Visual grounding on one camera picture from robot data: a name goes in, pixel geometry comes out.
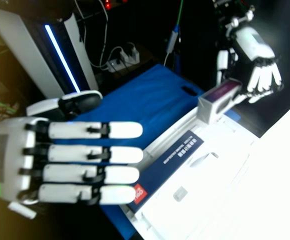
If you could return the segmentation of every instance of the blue table surface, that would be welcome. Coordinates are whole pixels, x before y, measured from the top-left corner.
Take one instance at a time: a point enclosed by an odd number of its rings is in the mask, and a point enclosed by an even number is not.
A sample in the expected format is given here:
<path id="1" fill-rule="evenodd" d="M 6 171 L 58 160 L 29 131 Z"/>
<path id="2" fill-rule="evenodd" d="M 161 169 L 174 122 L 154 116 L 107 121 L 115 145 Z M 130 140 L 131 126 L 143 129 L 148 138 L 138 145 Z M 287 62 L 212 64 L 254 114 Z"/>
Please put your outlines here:
<path id="1" fill-rule="evenodd" d="M 188 87 L 197 95 L 185 92 Z M 204 92 L 179 77 L 166 67 L 157 64 L 119 89 L 104 97 L 101 106 L 78 116 L 74 121 L 134 121 L 141 123 L 143 134 L 136 139 L 75 139 L 58 140 L 58 144 L 83 144 L 100 146 L 132 146 L 145 149 L 159 135 L 198 104 Z M 240 116 L 233 111 L 226 113 L 235 121 Z M 136 232 L 117 205 L 101 207 L 124 239 Z"/>

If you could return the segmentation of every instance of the blue board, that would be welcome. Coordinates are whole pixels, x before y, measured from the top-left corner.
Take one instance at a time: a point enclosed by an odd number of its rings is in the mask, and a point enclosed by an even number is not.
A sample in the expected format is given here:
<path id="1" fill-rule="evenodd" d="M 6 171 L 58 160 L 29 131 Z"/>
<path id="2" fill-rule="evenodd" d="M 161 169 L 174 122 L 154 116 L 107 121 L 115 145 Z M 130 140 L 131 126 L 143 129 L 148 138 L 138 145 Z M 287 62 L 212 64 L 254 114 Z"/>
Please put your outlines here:
<path id="1" fill-rule="evenodd" d="M 187 87 L 197 95 L 188 94 Z M 157 64 L 134 78 L 129 83 L 104 97 L 101 106 L 78 116 L 74 121 L 135 121 L 143 126 L 143 134 L 136 139 L 75 139 L 58 140 L 58 144 L 83 144 L 100 146 L 131 146 L 145 149 L 159 135 L 181 117 L 195 108 L 198 97 L 204 92 L 197 86 L 179 77 L 166 67 Z M 226 113 L 234 121 L 240 116 Z M 102 206 L 103 212 L 115 225 L 124 239 L 136 232 L 119 206 Z"/>

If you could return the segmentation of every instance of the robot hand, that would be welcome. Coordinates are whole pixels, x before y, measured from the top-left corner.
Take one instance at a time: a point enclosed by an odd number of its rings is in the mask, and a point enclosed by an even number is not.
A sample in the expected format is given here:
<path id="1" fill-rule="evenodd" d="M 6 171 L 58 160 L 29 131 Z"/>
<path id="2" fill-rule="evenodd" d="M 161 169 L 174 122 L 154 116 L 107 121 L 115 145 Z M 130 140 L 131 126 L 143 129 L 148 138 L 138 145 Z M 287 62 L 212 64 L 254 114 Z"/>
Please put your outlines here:
<path id="1" fill-rule="evenodd" d="M 228 49 L 217 56 L 216 85 L 234 78 L 242 82 L 242 89 L 235 104 L 245 99 L 253 104 L 261 98 L 283 89 L 276 56 L 258 32 L 250 26 L 235 29 L 242 21 L 251 21 L 253 12 L 248 11 L 244 19 L 233 18 L 227 27 Z"/>
<path id="2" fill-rule="evenodd" d="M 101 103 L 98 91 L 48 99 L 27 109 L 29 117 L 0 122 L 0 198 L 23 205 L 127 204 L 134 200 L 143 152 L 127 146 L 58 145 L 54 139 L 137 138 L 136 122 L 52 122 L 70 119 Z"/>

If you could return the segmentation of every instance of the small box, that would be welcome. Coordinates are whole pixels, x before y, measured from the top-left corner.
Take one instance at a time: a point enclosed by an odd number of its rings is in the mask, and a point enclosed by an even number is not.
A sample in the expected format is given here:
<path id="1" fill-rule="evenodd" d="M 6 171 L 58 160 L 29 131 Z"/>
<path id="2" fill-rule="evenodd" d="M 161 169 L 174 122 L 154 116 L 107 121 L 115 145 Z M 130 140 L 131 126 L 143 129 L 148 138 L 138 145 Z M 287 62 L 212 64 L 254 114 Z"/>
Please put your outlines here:
<path id="1" fill-rule="evenodd" d="M 242 83 L 230 79 L 204 93 L 198 98 L 197 118 L 204 123 L 215 123 L 231 109 L 233 97 L 242 88 Z"/>

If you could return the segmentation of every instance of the robotic arm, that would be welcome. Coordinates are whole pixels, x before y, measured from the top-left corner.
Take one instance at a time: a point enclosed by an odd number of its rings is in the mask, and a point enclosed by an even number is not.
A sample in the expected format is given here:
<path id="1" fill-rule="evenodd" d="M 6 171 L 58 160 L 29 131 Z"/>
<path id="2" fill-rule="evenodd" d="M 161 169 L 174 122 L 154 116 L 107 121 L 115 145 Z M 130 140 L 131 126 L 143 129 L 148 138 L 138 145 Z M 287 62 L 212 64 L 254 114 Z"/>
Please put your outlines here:
<path id="1" fill-rule="evenodd" d="M 216 86 L 230 78 L 242 83 L 240 92 L 233 99 L 235 105 L 245 99 L 253 104 L 281 91 L 284 86 L 272 48 L 254 28 L 244 25 L 253 18 L 250 9 L 241 18 L 235 16 L 229 23 L 224 23 L 223 46 L 217 56 Z"/>
<path id="2" fill-rule="evenodd" d="M 134 200 L 143 152 L 128 146 L 58 145 L 54 139 L 137 138 L 136 122 L 55 122 L 97 107 L 98 91 L 72 93 L 30 106 L 29 115 L 0 122 L 0 198 L 37 203 L 127 204 Z"/>

